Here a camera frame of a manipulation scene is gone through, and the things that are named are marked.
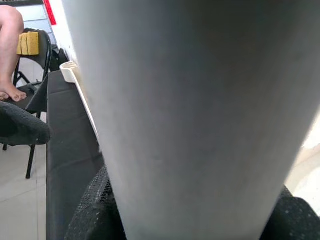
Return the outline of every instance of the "yellow cushion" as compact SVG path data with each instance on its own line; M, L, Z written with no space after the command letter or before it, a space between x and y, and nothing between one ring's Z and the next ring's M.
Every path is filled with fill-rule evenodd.
M19 36L19 43L16 50L18 55L39 55L39 33L25 32Z

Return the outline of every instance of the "black cloth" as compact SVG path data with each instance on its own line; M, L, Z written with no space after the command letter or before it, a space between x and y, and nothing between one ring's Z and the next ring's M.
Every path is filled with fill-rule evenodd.
M47 124L18 106L0 101L0 143L42 145L49 139Z
M63 240L88 184L104 164L76 86L60 71L48 75L46 239Z
M64 240L125 240L107 168L87 187Z

